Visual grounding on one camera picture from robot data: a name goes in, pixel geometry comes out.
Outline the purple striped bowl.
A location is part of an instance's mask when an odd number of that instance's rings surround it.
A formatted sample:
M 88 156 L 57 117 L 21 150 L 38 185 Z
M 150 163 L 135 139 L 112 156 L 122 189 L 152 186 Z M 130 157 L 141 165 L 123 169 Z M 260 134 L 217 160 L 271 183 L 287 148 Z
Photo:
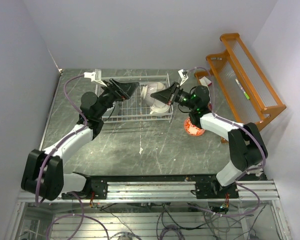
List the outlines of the purple striped bowl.
M 157 92 L 157 90 L 158 84 L 156 82 L 146 84 L 142 87 L 140 96 L 146 105 L 152 106 L 154 104 L 155 99 L 151 97 L 151 94 Z

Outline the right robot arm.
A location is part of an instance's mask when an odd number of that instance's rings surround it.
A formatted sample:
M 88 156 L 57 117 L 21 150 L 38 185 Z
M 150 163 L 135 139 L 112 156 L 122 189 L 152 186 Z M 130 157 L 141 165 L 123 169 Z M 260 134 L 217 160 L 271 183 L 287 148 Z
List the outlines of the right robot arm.
M 171 105 L 178 103 L 189 109 L 189 120 L 199 129 L 210 131 L 228 142 L 230 160 L 216 175 L 210 192 L 216 198 L 228 192 L 228 186 L 238 181 L 250 171 L 262 169 L 268 152 L 257 125 L 253 122 L 238 123 L 214 113 L 210 90 L 207 86 L 198 85 L 191 92 L 183 90 L 179 83 L 156 91 L 150 95 L 155 100 Z

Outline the grey blue bowl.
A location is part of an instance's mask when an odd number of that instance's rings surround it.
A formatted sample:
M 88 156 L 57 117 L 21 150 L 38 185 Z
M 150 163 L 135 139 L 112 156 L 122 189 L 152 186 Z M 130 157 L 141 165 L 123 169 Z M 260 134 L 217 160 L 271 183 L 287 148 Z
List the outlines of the grey blue bowl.
M 112 107 L 108 108 L 105 115 L 106 116 L 117 116 L 120 112 L 120 105 L 115 102 Z

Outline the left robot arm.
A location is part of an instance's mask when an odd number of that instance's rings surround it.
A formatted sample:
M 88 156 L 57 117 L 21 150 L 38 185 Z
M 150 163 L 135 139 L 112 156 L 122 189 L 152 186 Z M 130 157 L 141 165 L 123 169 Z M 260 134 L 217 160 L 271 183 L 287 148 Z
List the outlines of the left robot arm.
M 81 97 L 81 105 L 73 105 L 79 113 L 73 129 L 55 144 L 29 153 L 21 188 L 35 195 L 37 206 L 44 200 L 55 200 L 60 194 L 81 199 L 92 196 L 92 177 L 75 172 L 64 174 L 64 163 L 99 135 L 106 111 L 115 102 L 130 99 L 139 85 L 138 82 L 122 83 L 111 78 L 104 81 L 101 95 L 85 92 Z

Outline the white wire dish rack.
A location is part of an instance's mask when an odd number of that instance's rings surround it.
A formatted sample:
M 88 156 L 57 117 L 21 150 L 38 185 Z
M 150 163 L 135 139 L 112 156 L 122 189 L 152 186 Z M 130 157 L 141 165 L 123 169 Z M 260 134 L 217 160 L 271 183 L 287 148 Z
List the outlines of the white wire dish rack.
M 113 76 L 118 82 L 131 83 L 139 82 L 139 87 L 136 89 L 130 99 L 117 101 L 120 106 L 118 115 L 107 116 L 103 115 L 102 120 L 106 123 L 120 122 L 144 122 L 144 121 L 171 121 L 174 113 L 174 107 L 170 105 L 168 113 L 160 115 L 150 114 L 150 106 L 146 105 L 141 98 L 141 90 L 144 85 L 150 83 L 163 83 L 165 89 L 170 86 L 169 74 L 165 75 L 150 75 L 150 76 Z

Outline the red orange patterned bowl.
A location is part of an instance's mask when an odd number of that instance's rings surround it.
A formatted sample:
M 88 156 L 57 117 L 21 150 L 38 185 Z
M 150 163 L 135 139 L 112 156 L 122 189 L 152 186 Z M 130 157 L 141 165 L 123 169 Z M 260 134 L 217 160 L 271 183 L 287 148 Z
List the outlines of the red orange patterned bowl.
M 186 133 L 193 137 L 199 137 L 205 133 L 204 129 L 193 125 L 189 117 L 184 121 L 183 127 Z

